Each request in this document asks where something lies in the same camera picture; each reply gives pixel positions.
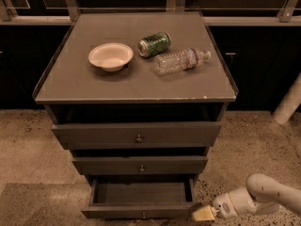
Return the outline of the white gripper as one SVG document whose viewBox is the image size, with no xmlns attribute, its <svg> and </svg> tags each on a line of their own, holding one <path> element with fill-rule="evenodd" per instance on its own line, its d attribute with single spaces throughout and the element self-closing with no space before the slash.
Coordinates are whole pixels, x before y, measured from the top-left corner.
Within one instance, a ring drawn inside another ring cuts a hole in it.
<svg viewBox="0 0 301 226">
<path fill-rule="evenodd" d="M 217 196 L 213 200 L 213 206 L 202 206 L 194 211 L 192 219 L 194 221 L 210 221 L 215 220 L 215 216 L 228 219 L 255 212 L 256 205 L 253 198 L 245 187 L 239 187 Z"/>
</svg>

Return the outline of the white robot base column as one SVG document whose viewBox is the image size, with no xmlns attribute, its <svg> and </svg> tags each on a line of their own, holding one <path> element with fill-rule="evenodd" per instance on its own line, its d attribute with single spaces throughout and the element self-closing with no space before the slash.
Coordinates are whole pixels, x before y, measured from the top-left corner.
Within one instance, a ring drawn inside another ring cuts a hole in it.
<svg viewBox="0 0 301 226">
<path fill-rule="evenodd" d="M 301 105 L 301 73 L 297 76 L 292 86 L 283 97 L 273 113 L 273 119 L 278 124 L 285 124 Z"/>
</svg>

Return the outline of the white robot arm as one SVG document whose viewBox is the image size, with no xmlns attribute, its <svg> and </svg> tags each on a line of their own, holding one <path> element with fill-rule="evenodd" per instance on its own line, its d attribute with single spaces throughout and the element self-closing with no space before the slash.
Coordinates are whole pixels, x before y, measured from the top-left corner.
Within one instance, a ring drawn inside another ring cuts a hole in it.
<svg viewBox="0 0 301 226">
<path fill-rule="evenodd" d="M 218 195 L 211 205 L 194 210 L 194 221 L 209 221 L 216 218 L 236 218 L 244 214 L 273 214 L 283 206 L 301 216 L 301 191 L 285 186 L 275 179 L 254 173 L 246 178 L 246 185 Z"/>
</svg>

